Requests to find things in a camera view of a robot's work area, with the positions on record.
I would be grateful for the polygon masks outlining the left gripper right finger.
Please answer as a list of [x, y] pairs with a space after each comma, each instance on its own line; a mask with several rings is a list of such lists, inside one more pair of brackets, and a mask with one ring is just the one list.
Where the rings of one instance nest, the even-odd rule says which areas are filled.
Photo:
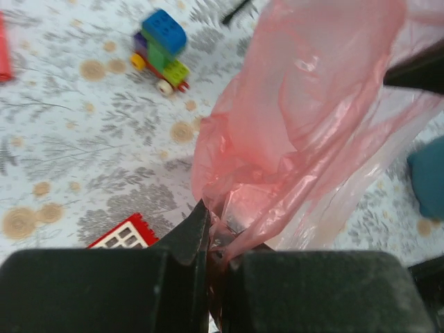
[[385, 252], [254, 250], [207, 257], [222, 332], [434, 332], [408, 270]]

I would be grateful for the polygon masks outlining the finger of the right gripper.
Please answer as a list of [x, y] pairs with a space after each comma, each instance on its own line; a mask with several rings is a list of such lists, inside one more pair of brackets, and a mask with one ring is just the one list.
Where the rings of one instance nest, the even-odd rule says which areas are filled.
[[434, 44], [391, 67], [383, 84], [443, 95], [443, 45]]

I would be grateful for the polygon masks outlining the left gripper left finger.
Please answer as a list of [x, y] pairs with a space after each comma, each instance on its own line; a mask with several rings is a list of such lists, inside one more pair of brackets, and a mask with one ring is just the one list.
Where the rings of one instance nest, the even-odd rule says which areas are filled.
[[210, 213], [145, 249], [34, 249], [1, 265], [2, 332], [206, 332]]

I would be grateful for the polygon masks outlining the red plastic trash bag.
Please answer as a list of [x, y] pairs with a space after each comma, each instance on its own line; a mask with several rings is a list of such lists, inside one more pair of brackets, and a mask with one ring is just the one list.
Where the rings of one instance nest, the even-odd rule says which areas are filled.
[[320, 249], [367, 187], [443, 109], [385, 87], [389, 67], [443, 38], [442, 1], [270, 1], [241, 71], [200, 124], [194, 196], [230, 260], [263, 242]]

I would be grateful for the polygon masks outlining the red trash bag roll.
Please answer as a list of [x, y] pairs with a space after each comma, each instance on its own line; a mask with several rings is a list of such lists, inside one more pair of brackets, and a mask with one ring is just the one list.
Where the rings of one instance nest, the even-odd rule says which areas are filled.
[[8, 48], [8, 38], [6, 35], [6, 24], [3, 13], [0, 15], [0, 81], [12, 80], [12, 67], [10, 64], [10, 54]]

